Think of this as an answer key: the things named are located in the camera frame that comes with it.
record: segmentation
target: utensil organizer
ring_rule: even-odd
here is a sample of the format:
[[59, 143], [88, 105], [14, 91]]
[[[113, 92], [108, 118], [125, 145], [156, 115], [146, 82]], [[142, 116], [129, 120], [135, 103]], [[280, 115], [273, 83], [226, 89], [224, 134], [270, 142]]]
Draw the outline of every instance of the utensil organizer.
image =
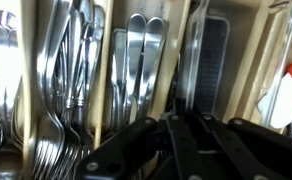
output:
[[[209, 15], [222, 16], [230, 23], [226, 46], [223, 74], [218, 89], [213, 114], [227, 122], [236, 116], [254, 123], [261, 122], [256, 103], [269, 89], [276, 70], [276, 64], [285, 63], [278, 58], [281, 50], [281, 36], [287, 20], [281, 14], [271, 14], [269, 6], [274, 0], [211, 0]], [[143, 14], [147, 19], [162, 17], [169, 23], [166, 43], [160, 63], [153, 102], [148, 113], [158, 119], [165, 111], [170, 84], [183, 45], [187, 17], [191, 11], [191, 0], [94, 0], [103, 8], [105, 27], [101, 63], [97, 72], [97, 86], [93, 90], [89, 121], [95, 134], [95, 146], [101, 141], [101, 134], [107, 128], [109, 111], [107, 97], [107, 70], [109, 63], [110, 36], [114, 28], [124, 28], [133, 13]], [[25, 178], [31, 179], [36, 144], [36, 124], [41, 118], [41, 108], [36, 91], [32, 88], [34, 70], [33, 44], [36, 31], [36, 0], [0, 0], [0, 10], [13, 12], [18, 19], [18, 44], [23, 62], [22, 109], [19, 123], [24, 135]]]

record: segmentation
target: spoon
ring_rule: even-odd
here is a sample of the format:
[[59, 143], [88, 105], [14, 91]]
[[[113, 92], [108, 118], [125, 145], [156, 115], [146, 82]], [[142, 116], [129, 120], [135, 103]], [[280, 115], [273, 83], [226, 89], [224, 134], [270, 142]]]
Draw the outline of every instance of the spoon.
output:
[[11, 67], [7, 66], [7, 63], [11, 61], [7, 61], [6, 53], [8, 53], [9, 47], [9, 34], [8, 32], [0, 26], [0, 120], [4, 125], [5, 134], [10, 134], [10, 124], [7, 121], [7, 110], [6, 110], [6, 86], [10, 84], [10, 80], [7, 78], [10, 76]]
[[82, 19], [85, 22], [91, 22], [93, 21], [93, 6], [90, 4], [90, 0], [81, 0], [79, 4], [79, 11], [80, 14], [82, 15]]
[[67, 67], [67, 88], [66, 88], [66, 108], [74, 106], [74, 91], [76, 78], [79, 77], [78, 52], [81, 46], [82, 24], [79, 11], [73, 9], [68, 28], [68, 67]]
[[123, 126], [127, 126], [130, 121], [134, 89], [137, 78], [139, 60], [142, 52], [144, 36], [146, 30], [146, 20], [140, 14], [134, 14], [127, 25], [127, 72], [126, 72], [126, 93], [124, 100], [124, 121]]
[[0, 150], [0, 179], [23, 179], [23, 159], [21, 152], [14, 147]]
[[123, 118], [122, 96], [125, 86], [126, 67], [126, 30], [115, 29], [112, 36], [112, 74], [113, 107], [110, 123], [110, 132], [120, 127]]
[[44, 97], [44, 77], [46, 71], [46, 63], [48, 56], [49, 43], [55, 19], [55, 13], [59, 0], [41, 0], [38, 1], [38, 16], [41, 17], [37, 21], [37, 86], [39, 95], [43, 102]]
[[16, 29], [17, 19], [13, 13], [0, 10], [0, 25], [8, 30]]
[[95, 75], [96, 75], [96, 68], [97, 63], [99, 59], [100, 54], [100, 48], [101, 48], [101, 41], [103, 37], [103, 31], [104, 31], [104, 12], [101, 7], [95, 6], [94, 8], [94, 21], [91, 23], [91, 25], [94, 28], [94, 32], [92, 34], [92, 41], [89, 45], [89, 51], [86, 52], [87, 54], [87, 75], [86, 75], [86, 99], [90, 99], [90, 93], [92, 86], [95, 81]]
[[138, 95], [137, 118], [146, 115], [166, 39], [167, 27], [163, 19], [152, 18], [146, 27], [144, 59]]

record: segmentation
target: silverware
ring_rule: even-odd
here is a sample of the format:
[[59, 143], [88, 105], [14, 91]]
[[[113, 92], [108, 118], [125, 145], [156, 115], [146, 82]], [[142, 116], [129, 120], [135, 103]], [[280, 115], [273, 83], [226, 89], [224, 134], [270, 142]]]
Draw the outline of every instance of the silverware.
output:
[[95, 81], [96, 76], [96, 68], [97, 63], [100, 55], [101, 50], [101, 43], [102, 43], [102, 37], [104, 32], [104, 12], [101, 7], [95, 6], [94, 8], [94, 21], [93, 25], [94, 32], [92, 34], [92, 41], [89, 45], [89, 52], [87, 59], [87, 75], [86, 75], [86, 99], [90, 99], [90, 93], [92, 90], [92, 86]]
[[5, 147], [0, 150], [0, 179], [22, 180], [22, 152], [15, 147]]
[[4, 126], [4, 137], [7, 138], [10, 135], [11, 123], [7, 118], [6, 111], [6, 86], [10, 83], [10, 67], [7, 63], [11, 63], [13, 60], [7, 60], [5, 53], [9, 47], [9, 34], [2, 26], [0, 26], [0, 120]]
[[110, 132], [116, 132], [123, 119], [123, 93], [125, 90], [126, 78], [126, 30], [115, 29], [112, 35], [112, 74], [111, 82], [113, 87], [112, 116]]
[[[9, 34], [9, 54], [12, 57], [18, 57], [18, 44], [17, 44], [17, 34], [16, 30], [10, 31]], [[14, 69], [10, 68], [10, 71], [7, 71], [7, 85], [6, 85], [6, 114], [7, 114], [7, 123], [10, 124], [10, 138], [12, 138], [12, 142], [14, 145], [20, 150], [23, 151], [23, 141], [20, 136], [20, 133], [15, 130], [15, 124], [17, 119], [14, 118], [15, 114], [15, 106], [17, 105], [17, 97], [20, 92], [21, 86], [21, 78], [22, 78], [22, 69], [20, 60], [18, 58], [13, 58], [9, 60], [5, 66], [14, 67]]]
[[147, 23], [144, 40], [144, 58], [137, 101], [137, 119], [146, 116], [149, 102], [152, 98], [166, 34], [167, 25], [163, 19], [155, 17]]
[[0, 10], [0, 25], [8, 30], [16, 29], [17, 19], [13, 13]]
[[79, 50], [81, 47], [81, 17], [76, 9], [71, 9], [69, 21], [68, 39], [68, 66], [67, 66], [67, 88], [66, 104], [61, 121], [65, 128], [66, 142], [63, 149], [63, 158], [59, 160], [53, 178], [66, 178], [75, 163], [79, 152], [79, 136], [72, 128], [73, 108], [75, 106], [74, 93], [76, 79], [79, 76]]
[[55, 13], [55, 20], [53, 23], [53, 27], [51, 30], [51, 38], [49, 43], [49, 50], [47, 55], [47, 64], [46, 64], [46, 71], [45, 71], [45, 97], [46, 97], [46, 104], [49, 109], [55, 104], [53, 103], [52, 97], [52, 90], [53, 90], [53, 74], [55, 70], [55, 64], [57, 59], [57, 54], [59, 50], [59, 46], [63, 39], [63, 33], [65, 32], [67, 23], [69, 20], [69, 11], [72, 6], [72, 0], [60, 0], [58, 3], [56, 13]]
[[45, 97], [45, 72], [48, 57], [48, 48], [51, 38], [58, 0], [43, 0], [38, 2], [38, 31], [37, 31], [37, 60], [36, 80], [39, 96], [42, 99], [43, 110], [47, 111], [38, 124], [35, 161], [32, 171], [33, 178], [43, 179], [50, 172], [61, 155], [65, 141], [65, 132], [62, 124], [54, 113], [49, 113], [46, 108]]
[[91, 1], [90, 0], [81, 0], [80, 4], [79, 4], [79, 12], [82, 15], [82, 19], [83, 22], [92, 22], [94, 20], [94, 8], [92, 8], [93, 6], [91, 5]]
[[129, 124], [132, 102], [134, 100], [134, 89], [137, 78], [139, 60], [142, 52], [144, 36], [146, 31], [146, 20], [140, 14], [134, 14], [127, 25], [127, 72], [126, 72], [126, 93], [124, 99], [123, 125]]

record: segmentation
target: stainless steel cutlery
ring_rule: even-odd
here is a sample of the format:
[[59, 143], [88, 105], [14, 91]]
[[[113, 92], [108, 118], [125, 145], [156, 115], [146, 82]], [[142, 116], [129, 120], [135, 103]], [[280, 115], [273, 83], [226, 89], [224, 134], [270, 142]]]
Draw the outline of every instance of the stainless steel cutlery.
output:
[[104, 12], [82, 0], [39, 1], [37, 82], [43, 109], [38, 124], [34, 179], [72, 178], [93, 150], [87, 112], [101, 50]]
[[[23, 137], [16, 117], [16, 101], [21, 86], [20, 63], [16, 18], [10, 12], [0, 11], [0, 156], [7, 155], [8, 151], [16, 151], [21, 158], [23, 149]], [[11, 171], [15, 177], [22, 176], [20, 171]]]
[[111, 82], [113, 87], [110, 132], [146, 116], [167, 36], [168, 23], [154, 17], [148, 22], [133, 14], [127, 31], [115, 29], [112, 37]]

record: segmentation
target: spoon handle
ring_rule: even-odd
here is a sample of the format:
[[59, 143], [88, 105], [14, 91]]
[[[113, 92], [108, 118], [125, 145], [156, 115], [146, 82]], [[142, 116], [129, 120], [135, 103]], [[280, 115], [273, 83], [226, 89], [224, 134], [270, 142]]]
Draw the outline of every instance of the spoon handle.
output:
[[6, 86], [10, 84], [10, 74], [15, 73], [12, 71], [12, 65], [7, 65], [7, 47], [9, 46], [9, 34], [0, 26], [0, 120], [5, 122], [6, 125], [4, 132], [10, 132], [10, 123], [7, 122], [6, 110]]
[[130, 114], [133, 101], [133, 93], [137, 78], [139, 60], [143, 48], [146, 30], [146, 20], [140, 14], [134, 14], [127, 25], [127, 74], [126, 74], [126, 93], [124, 99], [124, 126], [130, 121]]
[[104, 12], [99, 6], [94, 8], [94, 21], [90, 23], [90, 26], [94, 27], [91, 42], [89, 44], [89, 51], [87, 60], [87, 74], [86, 74], [86, 99], [90, 99], [92, 86], [95, 81], [97, 63], [100, 56], [102, 37], [104, 33]]
[[166, 31], [166, 23], [161, 18], [152, 18], [147, 23], [144, 41], [144, 59], [138, 94], [137, 118], [147, 113], [166, 39]]
[[63, 34], [67, 28], [69, 21], [69, 11], [72, 7], [72, 0], [60, 0], [57, 6], [54, 24], [52, 25], [51, 38], [49, 41], [49, 50], [47, 55], [47, 64], [45, 71], [45, 97], [48, 109], [53, 109], [54, 98], [53, 92], [53, 74], [55, 71], [55, 64], [59, 46], [63, 40]]
[[77, 10], [71, 10], [69, 22], [66, 108], [74, 106], [75, 80], [79, 74], [78, 52], [81, 46], [82, 26], [80, 13]]
[[126, 30], [115, 29], [112, 36], [112, 73], [111, 82], [113, 86], [112, 116], [110, 131], [120, 127], [123, 118], [122, 94], [125, 84], [126, 68]]
[[44, 97], [44, 77], [46, 71], [47, 54], [49, 48], [49, 42], [51, 38], [51, 32], [53, 27], [53, 21], [55, 19], [55, 13], [57, 9], [58, 0], [41, 0], [38, 1], [38, 17], [37, 22], [37, 85], [39, 95], [43, 102]]

